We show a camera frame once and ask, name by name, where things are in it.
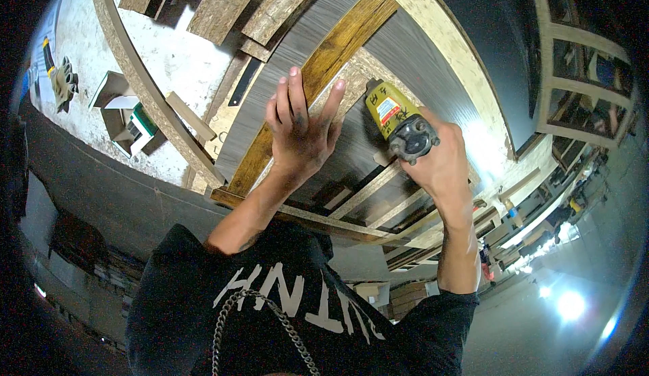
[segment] hand tool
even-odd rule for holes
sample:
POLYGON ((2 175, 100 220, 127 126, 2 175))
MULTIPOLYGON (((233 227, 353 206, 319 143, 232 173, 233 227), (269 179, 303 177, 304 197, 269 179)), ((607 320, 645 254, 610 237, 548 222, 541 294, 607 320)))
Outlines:
POLYGON ((365 105, 396 156, 414 165, 439 145, 435 129, 392 83, 370 79, 366 88, 365 105))

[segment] dirty hand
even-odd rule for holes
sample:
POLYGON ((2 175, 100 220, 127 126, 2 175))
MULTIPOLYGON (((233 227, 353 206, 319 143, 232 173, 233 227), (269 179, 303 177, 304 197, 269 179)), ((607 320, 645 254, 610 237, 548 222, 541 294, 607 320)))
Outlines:
POLYGON ((456 124, 438 119, 426 107, 420 107, 419 112, 436 130, 439 145, 419 157, 414 166, 401 161, 401 167, 433 197, 447 226, 470 226, 473 195, 468 187, 468 163, 462 130, 456 124))
POLYGON ((343 122, 332 121, 344 95, 345 81, 338 80, 320 115, 310 116, 302 73, 298 67, 292 67, 288 79, 280 79, 277 92, 266 104, 274 159, 270 173, 280 174, 293 190, 320 170, 334 151, 343 122))

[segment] left hand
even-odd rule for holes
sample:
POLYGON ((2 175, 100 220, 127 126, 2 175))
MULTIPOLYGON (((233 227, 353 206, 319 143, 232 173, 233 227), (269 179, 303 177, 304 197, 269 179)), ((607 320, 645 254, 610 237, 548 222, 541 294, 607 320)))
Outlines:
POLYGON ((319 116, 310 116, 302 88, 302 73, 292 67, 289 77, 281 78, 277 93, 266 104, 266 122, 272 130, 270 173, 279 173, 294 189, 304 184, 334 151, 343 122, 332 124, 345 95, 345 81, 333 85, 319 116))

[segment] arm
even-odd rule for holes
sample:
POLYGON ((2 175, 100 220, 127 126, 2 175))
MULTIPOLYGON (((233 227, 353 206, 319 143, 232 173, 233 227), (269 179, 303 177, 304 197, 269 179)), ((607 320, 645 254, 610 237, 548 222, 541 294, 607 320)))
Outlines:
POLYGON ((342 121, 332 123, 345 95, 339 80, 317 117, 308 115, 302 74, 291 68, 266 104, 266 122, 272 131, 274 163, 268 176, 209 235, 205 248, 226 255, 254 244, 288 196, 314 175, 334 151, 342 121))
POLYGON ((473 293, 478 290, 480 256, 462 130, 439 120, 425 107, 419 111, 437 131, 440 144, 418 158, 416 165, 401 161, 401 166, 433 197, 444 224, 437 269, 439 288, 455 294, 473 293))

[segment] black t-shirt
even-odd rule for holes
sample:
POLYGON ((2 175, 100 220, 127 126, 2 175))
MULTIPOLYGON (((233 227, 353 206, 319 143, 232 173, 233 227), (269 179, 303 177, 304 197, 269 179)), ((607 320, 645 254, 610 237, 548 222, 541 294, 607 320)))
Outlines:
MULTIPOLYGON (((135 375, 211 375, 219 311, 248 288, 287 315, 323 375, 460 374, 478 297, 441 291, 393 325, 328 266, 329 236, 272 222, 239 254, 210 254, 175 225, 153 251, 126 324, 135 375)), ((220 375, 308 374, 261 299, 235 305, 224 326, 220 375)))

